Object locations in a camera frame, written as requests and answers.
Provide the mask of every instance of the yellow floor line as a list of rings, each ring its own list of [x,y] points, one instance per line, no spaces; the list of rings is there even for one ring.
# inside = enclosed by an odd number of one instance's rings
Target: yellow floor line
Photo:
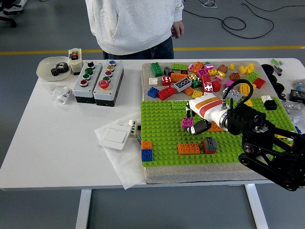
[[[175,51],[221,51],[221,50],[265,50],[265,49],[305,49],[304,45],[290,46],[233,46],[233,47],[187,47],[174,48]],[[98,53],[101,49],[84,49],[82,53]],[[48,51],[16,51],[0,52],[0,55],[31,55],[31,54],[67,54],[68,50],[48,50]]]

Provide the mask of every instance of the yellow lego brick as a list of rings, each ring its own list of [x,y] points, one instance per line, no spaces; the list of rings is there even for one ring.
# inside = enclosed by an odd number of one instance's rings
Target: yellow lego brick
[[[240,67],[238,68],[238,71],[239,71],[239,73],[240,73],[241,75],[246,75],[246,74],[247,74],[247,69],[246,69],[245,66],[240,66]]]
[[[230,70],[234,70],[235,68],[235,63],[230,64]]]
[[[239,92],[241,94],[243,94],[243,98],[245,98],[250,93],[249,85],[246,84],[246,83],[241,83],[240,84],[240,88],[239,88]]]
[[[251,102],[251,100],[249,99],[249,100],[247,100],[247,102],[245,102],[245,104],[246,105],[248,105],[248,106],[250,106],[250,107],[253,107],[253,104],[252,104],[252,102]]]
[[[247,75],[250,75],[250,73],[253,72],[253,70],[249,66],[246,66],[246,70],[247,70]]]
[[[201,97],[202,94],[203,94],[203,92],[199,92],[199,91],[194,90],[192,98],[195,99],[195,98]]]
[[[208,73],[210,76],[217,75],[217,70],[213,68],[213,69],[208,70]]]
[[[197,79],[197,75],[195,73],[189,74],[189,79],[190,80]]]
[[[217,75],[223,78],[225,77],[225,74],[222,71],[217,71]]]
[[[252,70],[252,72],[254,72],[254,63],[249,63],[248,67]]]

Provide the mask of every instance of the red button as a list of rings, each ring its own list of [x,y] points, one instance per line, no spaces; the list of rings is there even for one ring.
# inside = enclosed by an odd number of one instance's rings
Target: red button
[[[101,81],[99,81],[99,87],[102,90],[107,89],[109,87],[109,81],[108,80],[101,80]]]

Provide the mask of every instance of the black cable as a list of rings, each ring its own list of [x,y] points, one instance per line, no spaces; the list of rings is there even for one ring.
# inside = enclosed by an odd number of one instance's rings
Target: black cable
[[[246,83],[246,84],[248,84],[249,87],[250,87],[250,92],[249,92],[249,94],[247,95],[247,97],[245,97],[240,103],[238,103],[238,104],[236,105],[236,107],[239,107],[241,104],[244,104],[245,102],[247,102],[247,101],[251,98],[251,96],[252,96],[252,94],[253,94],[253,91],[254,91],[252,84],[251,84],[248,80],[240,79],[240,80],[235,81],[233,84],[231,84],[231,86],[229,86],[229,87],[227,88],[227,91],[226,91],[226,92],[224,93],[224,95],[223,95],[223,99],[225,99],[225,98],[227,97],[227,95],[229,94],[229,92],[230,92],[231,89],[233,89],[236,85],[238,85],[238,84],[240,84],[240,83]]]
[[[271,28],[267,33],[265,33],[265,34],[263,34],[263,35],[261,35],[261,36],[257,36],[257,37],[243,37],[243,36],[239,36],[239,35],[237,35],[237,34],[235,34],[235,33],[232,33],[231,31],[229,31],[229,29],[230,29],[230,30],[234,30],[234,31],[241,31],[241,30],[244,30],[244,29],[246,28],[246,23],[245,23],[242,19],[240,19],[240,18],[237,18],[237,17],[227,17],[227,18],[225,18],[225,19],[222,20],[222,19],[216,18],[216,17],[205,17],[205,16],[201,16],[201,15],[198,15],[198,14],[195,14],[195,13],[192,13],[192,12],[189,12],[189,11],[187,11],[187,10],[184,10],[184,11],[187,12],[187,13],[189,13],[189,14],[195,15],[195,16],[197,16],[197,17],[201,17],[201,18],[210,18],[210,19],[217,19],[217,20],[220,20],[220,21],[222,22],[222,27],[223,27],[224,30],[226,30],[227,32],[229,32],[230,34],[232,34],[232,35],[234,35],[234,36],[236,36],[236,37],[240,37],[240,38],[244,38],[244,39],[257,39],[257,38],[261,38],[261,37],[267,35],[268,33],[270,33],[270,32],[273,30],[275,24],[274,24],[271,20],[269,20],[269,19],[267,19],[267,18],[263,18],[263,17],[261,17],[261,16],[258,16],[258,15],[255,14],[246,4],[242,3],[242,5],[245,5],[245,6],[251,11],[251,13],[253,13],[256,17],[259,17],[259,18],[261,18],[261,19],[270,21],[270,22],[272,23],[272,28]],[[241,29],[233,29],[233,28],[229,27],[229,26],[225,23],[225,21],[228,20],[228,19],[236,19],[236,20],[239,20],[239,21],[241,21],[241,22],[244,24],[244,27],[241,28]]]
[[[247,0],[245,0],[245,1],[246,1],[248,4],[250,4],[251,6],[253,6],[253,7],[259,9],[259,10],[265,11],[265,12],[274,12],[274,11],[277,11],[277,10],[280,10],[280,9],[283,9],[283,8],[287,8],[287,7],[305,7],[305,6],[302,6],[302,5],[295,5],[295,6],[283,6],[283,7],[281,7],[281,8],[276,9],[276,10],[264,10],[264,9],[261,9],[261,8],[255,6],[255,5],[253,5],[253,4],[249,3]]]

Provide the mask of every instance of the white table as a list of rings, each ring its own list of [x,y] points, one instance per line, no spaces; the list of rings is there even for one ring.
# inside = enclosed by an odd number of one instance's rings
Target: white table
[[[270,63],[271,59],[250,60],[264,64]],[[284,64],[281,66],[283,73],[278,77],[278,82],[286,86],[284,93],[288,98],[291,88],[290,81],[301,78],[305,68],[296,59],[279,60]],[[86,217],[82,221],[81,216],[84,216],[83,209],[85,209],[85,215],[89,209],[90,189],[122,187],[108,157],[99,146],[94,130],[122,118],[123,115],[140,110],[142,99],[140,76],[143,63],[196,61],[212,62],[228,61],[228,59],[123,61],[125,73],[115,107],[80,104],[76,102],[74,96],[66,105],[62,105],[53,99],[47,89],[54,83],[47,83],[39,79],[0,169],[0,188],[5,191],[84,189],[77,224],[81,227],[86,222]],[[55,84],[73,89],[76,79],[77,76],[71,75]],[[223,181],[156,186],[251,183],[253,182]],[[142,182],[136,187],[151,187],[151,185]]]

